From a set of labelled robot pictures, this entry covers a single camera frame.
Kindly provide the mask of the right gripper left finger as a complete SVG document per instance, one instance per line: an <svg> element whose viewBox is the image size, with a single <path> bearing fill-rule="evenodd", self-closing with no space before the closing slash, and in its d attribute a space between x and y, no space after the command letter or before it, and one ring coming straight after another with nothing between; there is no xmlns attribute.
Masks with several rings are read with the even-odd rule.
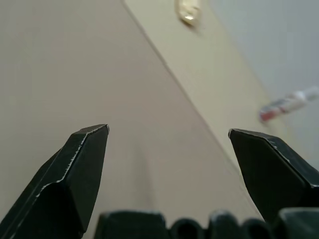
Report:
<svg viewBox="0 0 319 239"><path fill-rule="evenodd" d="M82 239L99 192L108 134L107 124L71 134L0 222L0 239Z"/></svg>

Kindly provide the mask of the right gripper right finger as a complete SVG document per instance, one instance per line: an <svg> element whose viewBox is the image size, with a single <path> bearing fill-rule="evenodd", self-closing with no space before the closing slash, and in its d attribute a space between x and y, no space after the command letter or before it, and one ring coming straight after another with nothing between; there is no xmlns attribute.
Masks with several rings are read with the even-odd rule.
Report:
<svg viewBox="0 0 319 239"><path fill-rule="evenodd" d="M283 208L319 208L319 171L282 139L261 132L228 133L248 193L263 219Z"/></svg>

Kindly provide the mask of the white spray bottle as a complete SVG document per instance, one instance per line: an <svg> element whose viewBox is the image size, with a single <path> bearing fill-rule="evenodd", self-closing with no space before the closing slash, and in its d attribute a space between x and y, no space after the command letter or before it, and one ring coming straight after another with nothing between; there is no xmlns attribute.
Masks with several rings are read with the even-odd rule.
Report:
<svg viewBox="0 0 319 239"><path fill-rule="evenodd" d="M259 121L268 122L278 116L291 113L319 99L319 87L313 86L305 90L294 91L285 97L263 106L259 111Z"/></svg>

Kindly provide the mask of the cream filled plastic bag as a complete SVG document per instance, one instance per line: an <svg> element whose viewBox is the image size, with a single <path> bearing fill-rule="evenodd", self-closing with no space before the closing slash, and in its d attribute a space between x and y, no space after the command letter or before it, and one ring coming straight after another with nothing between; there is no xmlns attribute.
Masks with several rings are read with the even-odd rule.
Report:
<svg viewBox="0 0 319 239"><path fill-rule="evenodd" d="M201 17L201 0L174 0L174 10L184 24L196 27Z"/></svg>

